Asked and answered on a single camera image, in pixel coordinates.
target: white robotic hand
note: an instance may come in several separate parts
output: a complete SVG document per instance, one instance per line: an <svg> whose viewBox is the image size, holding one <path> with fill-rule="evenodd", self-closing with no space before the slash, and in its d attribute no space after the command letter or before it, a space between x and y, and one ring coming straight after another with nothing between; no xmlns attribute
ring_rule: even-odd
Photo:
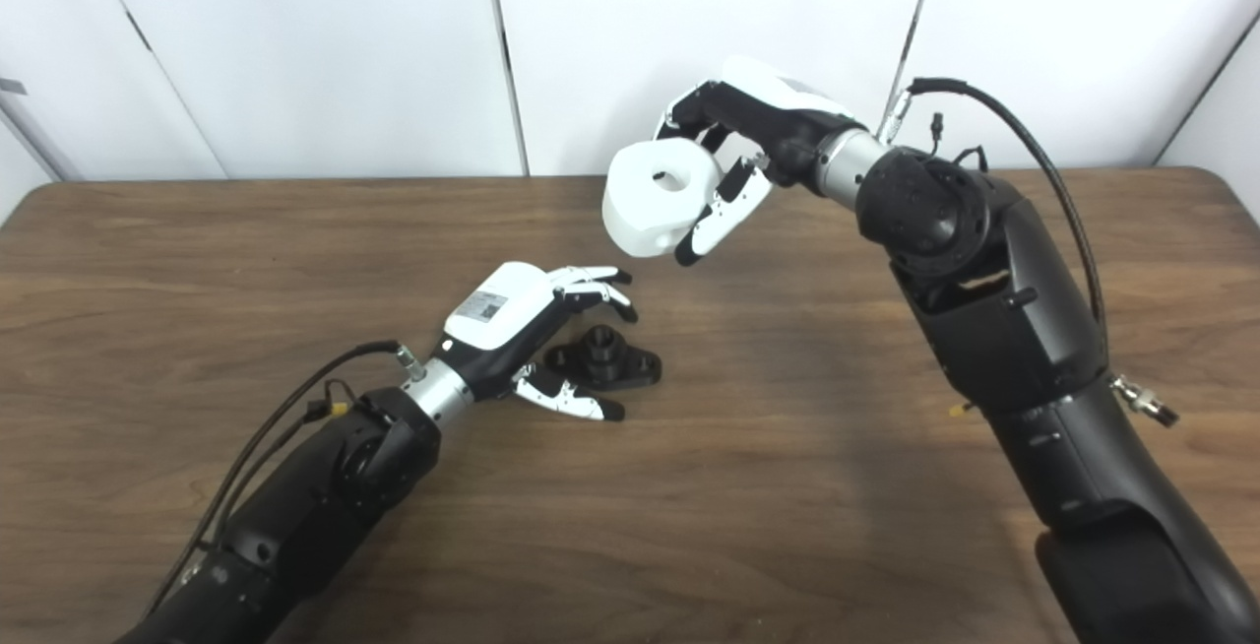
<svg viewBox="0 0 1260 644"><path fill-rule="evenodd" d="M675 213L675 205L654 203L650 185L622 178L670 174L670 164L683 164L687 159L674 146L674 137L697 142L712 159L731 134L756 142L761 154L740 156L689 217L653 218L654 212ZM650 248L653 241L660 246L659 237L677 237L674 257L689 266L748 218L775 185L801 183L815 194L832 195L852 208L861 181L858 174L887 150L838 102L770 66L731 57L719 79L707 79L672 102L662 115L654 141L619 151L620 159L614 160L609 171L605 226L630 255L644 255L636 250ZM843 176L850 169L862 171L848 174L845 180ZM674 176L692 174L696 169ZM670 232L669 226L684 232Z"/></svg>
<svg viewBox="0 0 1260 644"><path fill-rule="evenodd" d="M514 393L559 413L620 421L625 407L573 386L530 358L573 313L596 304L611 304L625 321L638 321L634 304L611 285L630 280L616 267L544 272L532 263L501 263L446 318L432 359L457 376L469 402Z"/></svg>

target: black cable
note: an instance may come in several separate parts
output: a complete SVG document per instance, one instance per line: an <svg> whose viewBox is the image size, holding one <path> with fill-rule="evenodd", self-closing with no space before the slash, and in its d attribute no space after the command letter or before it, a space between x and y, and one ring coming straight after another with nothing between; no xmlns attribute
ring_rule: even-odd
<svg viewBox="0 0 1260 644"><path fill-rule="evenodd" d="M350 388L350 383L346 383L340 378L329 378L328 381L324 382L324 401L328 401L329 406L333 405L333 389L331 389L333 386L341 387L341 392L344 392L345 397L349 398L352 406L359 402L359 397L355 396L354 388Z"/></svg>
<svg viewBox="0 0 1260 644"><path fill-rule="evenodd" d="M232 466L228 468L228 473L223 476L223 483L219 484L218 490L214 493L214 497L212 497L209 505L205 508L205 513L202 514L202 519L197 523L197 528L193 529L192 538L188 539L188 544L184 546L184 549L180 551L179 557L175 558L175 565L170 568L170 572L166 573L166 577L163 577L161 585L158 586L158 592L149 602L149 606L145 607L145 614L144 618L141 618L141 621L144 619L147 619L149 615L154 614L161 605L163 600L166 597L166 594L170 592L171 586L175 585L175 580L179 578L179 575L184 571L184 567L188 565L188 560L193 556L193 551L197 549L198 543L202 543L202 538L205 536L205 529L209 528L210 522L214 520L214 514L217 510L219 510L219 505L223 503L224 497L227 497L229 488L232 488L232 483L236 481L237 475L241 474L241 468L243 468L244 463L249 459L249 455L252 455L253 451L258 447L258 444L262 442L262 439L267 436L267 432L270 432L270 430L275 427L277 422L280 422L280 418L282 418L285 413L289 412L290 407L294 407L294 403L296 403L299 398L305 396L307 389L314 388L315 384L324 378L324 376L333 373L334 371L338 369L338 367L352 360L352 358L365 357L368 354L392 354L396 353L399 347L401 344L398 344L397 342L372 342L369 344L359 344L358 347L352 348L349 352L343 353L340 357L333 358L331 362L324 364L321 369L311 374L305 383L297 387L297 389L294 389L292 393L289 393L289 397L285 398L285 402L281 403L278 407L276 407L276 410L271 413L271 416L267 417L266 421L263 421L263 423L258 427L257 432L253 434L253 437L251 437L249 441L246 442L246 446L243 447L243 450L241 450L241 454L237 455L237 459L233 461Z"/></svg>
<svg viewBox="0 0 1260 644"><path fill-rule="evenodd" d="M341 389L346 393L346 397L350 397L352 406L359 402L359 397L355 396L354 389L350 388L350 383L346 383L340 378L329 378L328 381L325 381L324 401L310 402L306 406L306 415L302 415L300 418L297 418L296 422L289 425L289 427L286 427L284 432L281 432L280 436L276 437L275 441L271 442L271 445L266 447L266 450L263 450L261 455L258 455L258 459L256 459L253 464L249 465L249 469L244 470L244 474L241 475L241 478L237 480L236 488L232 490L232 495L228 497L228 500L224 502L223 508L219 509L219 518L218 522L214 524L214 536L210 539L210 544L213 547L218 548L223 546L223 536L227 532L228 519L231 519L232 514L236 513L237 502L241 500L241 495L244 494L246 488L249 486L249 481L255 478L256 474L258 474L258 470L262 469L262 465L267 464L267 460L273 457L276 452L284 449L284 446L289 444L290 439L294 439L294 435L297 435L297 430L301 430L302 425L319 422L320 420L326 418L331 413L333 386L341 387Z"/></svg>
<svg viewBox="0 0 1260 644"><path fill-rule="evenodd" d="M961 154L954 156L954 164L961 165L969 155L976 155L976 164L979 165L980 171L985 174L989 173L989 156L984 154L984 145L968 146L968 149L964 149Z"/></svg>
<svg viewBox="0 0 1260 644"><path fill-rule="evenodd" d="M289 444L290 439L294 439L294 435L297 435L297 430L300 430L302 425L306 425L307 422L312 422L310 420L310 416L301 416L300 418L294 421L292 425L289 425L289 427L286 427L284 432L281 432L275 439L275 441L272 441L271 445L268 445L266 450L263 450L262 454L258 455L258 459L256 459L253 464L249 465L249 469L244 470L244 474L238 479L236 488L232 490L232 495L228 497L226 502L223 502L223 508L219 509L218 523L214 524L214 537L212 537L210 539L210 544L214 548L219 548L223 546L223 533L227 531L228 518L231 518L232 512L236 510L236 503L241 500L241 494L244 493L244 488L248 486L249 480L253 479L253 475L258 474L258 470L262 469L262 465L266 464L267 460L271 459L271 456L278 452L281 447Z"/></svg>
<svg viewBox="0 0 1260 644"><path fill-rule="evenodd" d="M921 96L924 92L954 92L958 96L971 97L973 101L980 102L994 115L1002 118L1002 122L1007 124L1007 127L1023 142L1024 149L1032 155L1032 159L1041 165L1042 171L1046 174L1050 185L1055 190L1055 195L1058 197L1058 205L1062 205L1063 214L1067 217L1067 226L1071 227L1072 237L1076 241L1076 250L1081 255L1081 263L1085 266L1085 284L1089 286L1090 294L1090 309L1094 311L1094 321L1099 325L1099 336L1102 342L1102 353L1108 354L1108 333L1106 333L1106 308L1102 305L1102 285L1099 282L1097 266L1094 262L1094 250L1090 248L1089 237L1085 237L1085 223L1081 223L1081 214L1076 212L1076 204L1072 203L1071 194L1067 193L1067 183L1063 183L1062 174L1058 173L1055 163L1050 160L1046 151L1041 149L1037 140L1028 132L1022 122L1017 118L1012 111L1007 110L1002 102L997 101L995 97L989 96L988 92L980 91L980 88L974 88L971 84L964 82L964 79L954 78L916 78L914 83L906 88L911 96Z"/></svg>

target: metal connector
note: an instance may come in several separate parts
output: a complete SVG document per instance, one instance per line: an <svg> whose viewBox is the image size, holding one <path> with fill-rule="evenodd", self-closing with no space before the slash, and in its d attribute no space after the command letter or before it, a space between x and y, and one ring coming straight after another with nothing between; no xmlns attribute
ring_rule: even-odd
<svg viewBox="0 0 1260 644"><path fill-rule="evenodd" d="M1143 388L1138 383L1133 383L1125 378L1125 376L1111 376L1111 382L1108 386L1115 389L1116 394L1129 406L1130 411L1148 416L1164 427L1172 427L1181 420L1181 416L1169 406L1166 406L1160 398L1155 397L1153 389Z"/></svg>
<svg viewBox="0 0 1260 644"><path fill-rule="evenodd" d="M891 145L893 137L901 131L901 122L906 118L910 111L910 91L903 88L901 96L897 97L896 105L885 116L882 122L879 122L879 129L874 132L876 140L882 142L882 145Z"/></svg>
<svg viewBox="0 0 1260 644"><path fill-rule="evenodd" d="M398 347L398 352L394 357L398 359L398 365L403 367L403 371L407 372L407 378L410 378L412 383L425 378L425 367L416 360L416 355L411 353L410 348Z"/></svg>

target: robot forearm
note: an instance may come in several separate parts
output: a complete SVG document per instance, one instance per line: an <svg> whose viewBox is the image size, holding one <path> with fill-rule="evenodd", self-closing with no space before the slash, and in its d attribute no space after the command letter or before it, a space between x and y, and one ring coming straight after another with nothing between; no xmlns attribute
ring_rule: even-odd
<svg viewBox="0 0 1260 644"><path fill-rule="evenodd" d="M469 402L457 381L435 359L403 388L373 389L328 420L234 510L186 582L118 644L265 641L437 464L435 420L449 422Z"/></svg>

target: robot fingertip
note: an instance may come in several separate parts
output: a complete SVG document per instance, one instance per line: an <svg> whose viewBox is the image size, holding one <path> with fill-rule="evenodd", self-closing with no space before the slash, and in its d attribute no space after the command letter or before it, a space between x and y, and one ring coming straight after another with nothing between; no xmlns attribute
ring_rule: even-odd
<svg viewBox="0 0 1260 644"><path fill-rule="evenodd" d="M626 407L614 401L600 401L600 411L606 422L621 422L626 418Z"/></svg>

